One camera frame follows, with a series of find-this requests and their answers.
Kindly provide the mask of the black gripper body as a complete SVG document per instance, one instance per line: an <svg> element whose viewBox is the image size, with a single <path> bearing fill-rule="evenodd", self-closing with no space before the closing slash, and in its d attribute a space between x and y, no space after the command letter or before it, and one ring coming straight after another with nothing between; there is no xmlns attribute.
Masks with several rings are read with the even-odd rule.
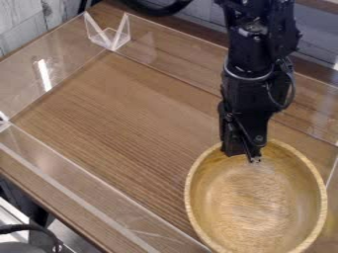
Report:
<svg viewBox="0 0 338 253"><path fill-rule="evenodd" d="M219 105L233 115L234 127L243 138L245 155L250 163L259 162L267 145L270 119L294 99L293 72L278 67L263 80L243 80L223 72L221 94Z"/></svg>

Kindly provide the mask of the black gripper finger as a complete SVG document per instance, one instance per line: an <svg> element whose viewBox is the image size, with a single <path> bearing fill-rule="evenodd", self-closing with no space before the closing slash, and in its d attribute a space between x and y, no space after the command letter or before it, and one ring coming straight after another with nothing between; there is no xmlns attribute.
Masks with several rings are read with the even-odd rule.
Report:
<svg viewBox="0 0 338 253"><path fill-rule="evenodd" d="M233 152L235 148L235 127L233 123L233 115L226 111L223 105L218 106L219 114L219 137L222 140L222 150Z"/></svg>
<svg viewBox="0 0 338 253"><path fill-rule="evenodd" d="M247 154L243 138L233 125L225 125L221 131L222 151L231 157Z"/></svg>

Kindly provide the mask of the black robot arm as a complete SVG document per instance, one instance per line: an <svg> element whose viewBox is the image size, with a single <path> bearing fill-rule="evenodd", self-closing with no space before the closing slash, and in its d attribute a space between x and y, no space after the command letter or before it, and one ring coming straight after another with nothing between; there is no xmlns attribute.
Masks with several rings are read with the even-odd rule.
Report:
<svg viewBox="0 0 338 253"><path fill-rule="evenodd" d="M221 150L251 163L267 145L269 122L295 96L294 68L301 31L294 0L215 0L225 14L229 53L218 105Z"/></svg>

